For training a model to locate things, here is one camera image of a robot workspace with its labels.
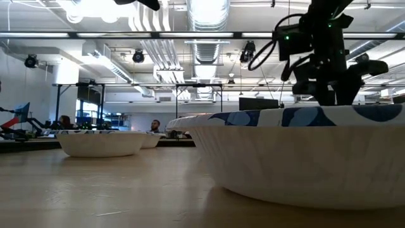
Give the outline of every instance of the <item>black cable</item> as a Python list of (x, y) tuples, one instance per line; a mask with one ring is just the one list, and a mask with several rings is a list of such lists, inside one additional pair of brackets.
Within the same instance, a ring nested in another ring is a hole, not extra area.
[[(291, 15), (288, 15), (286, 17), (284, 17), (283, 19), (281, 19), (277, 24), (276, 27), (274, 28), (274, 31), (276, 31), (278, 29), (278, 27), (287, 19), (292, 18), (292, 17), (296, 17), (296, 16), (304, 16), (303, 13), (294, 13)], [(273, 54), (274, 49), (276, 48), (276, 44), (277, 44), (277, 40), (274, 39), (272, 41), (270, 41), (268, 44), (266, 44), (262, 49), (260, 49), (260, 51), (258, 51), (256, 53), (256, 55), (253, 57), (253, 59), (251, 60), (251, 62), (249, 63), (249, 65), (247, 66), (247, 68), (250, 71), (256, 70), (258, 69), (269, 57), (271, 54)], [(271, 45), (273, 45), (273, 47), (271, 47), (270, 52), (266, 55), (266, 57), (264, 57), (256, 66), (252, 66), (253, 62), (256, 61), (256, 59), (266, 50), (268, 49)]]

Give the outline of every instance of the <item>ceiling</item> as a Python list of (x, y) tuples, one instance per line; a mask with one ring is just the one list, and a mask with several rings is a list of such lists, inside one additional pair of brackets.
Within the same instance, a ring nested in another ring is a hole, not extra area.
[[(11, 31), (130, 31), (127, 18), (120, 18), (116, 23), (105, 23), (100, 18), (84, 18), (78, 24), (71, 24), (66, 21), (66, 12), (63, 9), (40, 9), (32, 8), (23, 4), (12, 3), (9, 8), (9, 1), (0, 0), (0, 30), (8, 30), (8, 19)], [(46, 6), (59, 6), (55, 1), (43, 1)], [(275, 24), (289, 13), (305, 13), (310, 0), (276, 1), (277, 7), (271, 8), (268, 4), (271, 1), (253, 0), (231, 0), (230, 14), (227, 22), (227, 31), (272, 31)], [(370, 0), (372, 6), (365, 10), (367, 0), (354, 1), (345, 11), (346, 14), (354, 17), (352, 25), (346, 30), (348, 32), (385, 32), (399, 22), (405, 20), (405, 2), (401, 0)], [(23, 1), (36, 7), (42, 7), (38, 1)], [(174, 31), (186, 31), (187, 12), (184, 11), (186, 2), (181, 0), (171, 0), (170, 18), (171, 28)], [(290, 23), (296, 23), (297, 19), (292, 18)], [(185, 79), (193, 76), (193, 57), (189, 44), (185, 40), (175, 40), (180, 64), (184, 68)], [(111, 48), (111, 57), (120, 67), (130, 72), (138, 82), (154, 83), (154, 64), (146, 56), (146, 61), (142, 64), (135, 64), (132, 55), (135, 49), (142, 49), (139, 40), (97, 40), (98, 46), (104, 44)], [(256, 49), (260, 49), (268, 41), (255, 40)], [(82, 56), (81, 40), (12, 40), (13, 46), (33, 46), (33, 47), (56, 47), (66, 53), (76, 57), (86, 65), (86, 70), (80, 71), (80, 77), (93, 78), (99, 82), (119, 82), (113, 73), (103, 66), (91, 64)], [(239, 62), (240, 51), (246, 41), (231, 40), (229, 44), (224, 44), (220, 52), (219, 65), (216, 71), (215, 82), (226, 83), (229, 73), (234, 73), (236, 83), (243, 84), (263, 83), (264, 77), (268, 82), (280, 83), (280, 74), (284, 68), (284, 63), (278, 61), (278, 51), (265, 62), (261, 69), (250, 72), (243, 69)], [(345, 41), (346, 48), (353, 50), (364, 43), (363, 41)], [(401, 50), (405, 46), (404, 41), (389, 41), (368, 51), (371, 59), (388, 61), (390, 67), (395, 67), (393, 73), (387, 73), (380, 77), (373, 78), (372, 83), (402, 82), (405, 79), (405, 51)]]

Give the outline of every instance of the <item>paper bowl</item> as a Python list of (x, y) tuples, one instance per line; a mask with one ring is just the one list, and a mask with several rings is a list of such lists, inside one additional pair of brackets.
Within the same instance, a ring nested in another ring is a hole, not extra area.
[(51, 132), (69, 156), (106, 158), (133, 155), (146, 133), (111, 130), (60, 130)]
[(154, 134), (154, 133), (147, 133), (144, 142), (142, 143), (141, 149), (151, 149), (155, 148), (158, 145), (158, 142), (162, 136), (166, 136), (165, 134)]
[(405, 205), (402, 105), (288, 108), (171, 121), (217, 184), (259, 200), (362, 210)]

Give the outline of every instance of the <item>table surface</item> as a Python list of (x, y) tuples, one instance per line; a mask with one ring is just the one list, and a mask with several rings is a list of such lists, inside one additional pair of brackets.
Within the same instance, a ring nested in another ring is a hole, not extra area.
[(312, 210), (215, 186), (196, 148), (121, 158), (0, 155), (1, 227), (402, 227), (405, 208)]

